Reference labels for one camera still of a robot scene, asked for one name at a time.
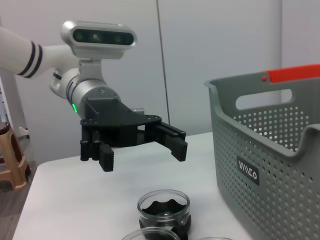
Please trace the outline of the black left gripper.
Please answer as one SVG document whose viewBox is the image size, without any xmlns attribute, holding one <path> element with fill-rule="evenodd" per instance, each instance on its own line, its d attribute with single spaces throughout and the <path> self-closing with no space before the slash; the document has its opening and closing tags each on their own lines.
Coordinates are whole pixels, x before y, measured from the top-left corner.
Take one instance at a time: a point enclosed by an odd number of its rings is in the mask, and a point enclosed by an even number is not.
<svg viewBox="0 0 320 240">
<path fill-rule="evenodd" d="M 80 121 L 80 160 L 88 161 L 99 154 L 102 170 L 112 172 L 112 148 L 143 144 L 144 133 L 138 127 L 156 125 L 153 128 L 155 141 L 169 149 L 179 162 L 184 162 L 188 148 L 186 132 L 161 121 L 157 115 L 134 112 L 118 99 L 89 99 L 84 104 L 84 117 Z"/>
</svg>

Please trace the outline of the grey perforated storage basket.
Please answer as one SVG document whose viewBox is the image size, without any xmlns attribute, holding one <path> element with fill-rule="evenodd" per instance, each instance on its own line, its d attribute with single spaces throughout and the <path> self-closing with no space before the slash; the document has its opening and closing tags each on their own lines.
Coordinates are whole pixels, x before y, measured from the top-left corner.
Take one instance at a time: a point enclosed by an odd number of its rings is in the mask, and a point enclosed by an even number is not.
<svg viewBox="0 0 320 240">
<path fill-rule="evenodd" d="M 208 80 L 215 171 L 255 240 L 320 240 L 320 77 Z"/>
</svg>

